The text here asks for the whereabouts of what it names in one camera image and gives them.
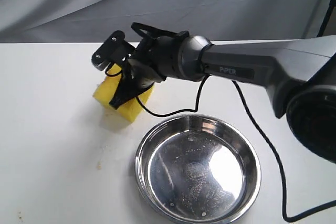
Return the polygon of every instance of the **black cable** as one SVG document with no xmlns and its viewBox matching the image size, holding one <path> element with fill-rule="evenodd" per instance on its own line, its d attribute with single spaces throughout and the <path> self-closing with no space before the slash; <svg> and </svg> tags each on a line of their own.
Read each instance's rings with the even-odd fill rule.
<svg viewBox="0 0 336 224">
<path fill-rule="evenodd" d="M 268 146 L 271 148 L 278 166 L 279 166 L 279 170 L 280 170 L 280 175 L 281 175 L 281 184 L 282 184 L 282 217 L 286 222 L 295 222 L 298 220 L 301 220 L 305 217 L 311 216 L 313 214 L 316 214 L 317 212 L 326 210 L 328 208 L 334 207 L 336 206 L 336 200 L 333 200 L 331 202 L 319 205 L 317 207 L 308 209 L 307 211 L 304 211 L 298 215 L 295 215 L 293 217 L 288 217 L 287 215 L 287 185 L 286 185 L 286 177 L 285 177 L 285 170 L 284 170 L 284 166 L 282 165 L 280 156 L 277 152 L 277 150 L 275 149 L 274 145 L 271 143 L 271 141 L 269 140 L 269 138 L 267 137 L 267 135 L 262 131 L 262 129 L 260 128 L 260 126 L 258 125 L 258 123 L 256 122 L 256 120 L 253 118 L 246 100 L 244 98 L 243 92 L 241 91 L 238 83 L 236 81 L 232 81 L 234 86 L 236 87 L 238 94 L 240 96 L 241 102 L 243 103 L 244 109 L 248 115 L 248 117 L 250 118 L 252 124 L 255 126 L 255 128 L 258 130 L 258 132 L 262 135 L 262 137 L 265 139 L 266 143 L 268 144 Z"/>
<path fill-rule="evenodd" d="M 146 110 L 148 113 L 150 113 L 151 115 L 153 116 L 156 116 L 158 118 L 165 118 L 167 116 L 171 116 L 171 115 L 175 115 L 175 114 L 178 114 L 178 113 L 182 113 L 182 112 L 197 112 L 198 111 L 198 105 L 200 103 L 200 97 L 201 97 L 201 91 L 202 91 L 202 88 L 203 88 L 203 85 L 205 83 L 205 81 L 209 78 L 209 75 L 206 75 L 201 84 L 199 85 L 199 88 L 198 88 L 198 92 L 197 92 L 197 96 L 196 96 L 196 103 L 195 103 L 195 109 L 182 109 L 182 110 L 177 110 L 177 111 L 174 111 L 174 112 L 171 112 L 171 113 L 168 113 L 168 114 L 156 114 L 152 111 L 150 111 L 149 109 L 146 108 L 145 105 L 143 105 L 143 103 L 140 101 L 139 97 L 135 97 L 136 100 L 138 101 L 139 105 L 144 109 Z"/>
<path fill-rule="evenodd" d="M 110 71 L 110 69 L 112 68 L 112 66 L 113 66 L 113 64 L 110 63 L 110 64 L 107 66 L 106 70 L 105 70 L 105 74 L 106 74 L 108 77 L 116 77 L 116 76 L 118 76 L 118 75 L 120 75 L 120 74 L 122 73 L 122 70 L 120 70 L 118 73 L 109 74 L 109 71 Z"/>
</svg>

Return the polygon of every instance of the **white table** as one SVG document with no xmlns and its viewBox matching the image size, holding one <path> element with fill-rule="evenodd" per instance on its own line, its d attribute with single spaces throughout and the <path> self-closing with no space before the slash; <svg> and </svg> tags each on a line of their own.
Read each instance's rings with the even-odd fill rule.
<svg viewBox="0 0 336 224">
<path fill-rule="evenodd" d="M 93 98 L 104 73 L 90 62 L 99 44 L 0 45 L 0 223 L 170 223 L 140 197 L 134 153 L 162 119 L 142 112 L 126 121 Z M 336 198 L 336 165 L 310 153 L 274 117 L 263 88 L 242 84 L 257 122 L 283 160 L 288 212 L 295 215 Z M 193 108 L 198 83 L 168 79 L 148 107 L 157 113 Z M 211 77 L 200 113 L 239 129 L 261 163 L 259 196 L 237 223 L 284 223 L 281 183 L 269 147 L 247 117 L 232 83 Z M 335 223 L 329 209 L 299 223 Z"/>
</svg>

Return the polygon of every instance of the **white backdrop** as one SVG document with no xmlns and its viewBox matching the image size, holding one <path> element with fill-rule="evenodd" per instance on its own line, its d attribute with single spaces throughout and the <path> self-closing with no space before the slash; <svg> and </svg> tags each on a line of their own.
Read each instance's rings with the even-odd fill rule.
<svg viewBox="0 0 336 224">
<path fill-rule="evenodd" d="M 329 0 L 0 0 L 0 42 L 93 42 L 142 22 L 211 40 L 317 34 Z"/>
</svg>

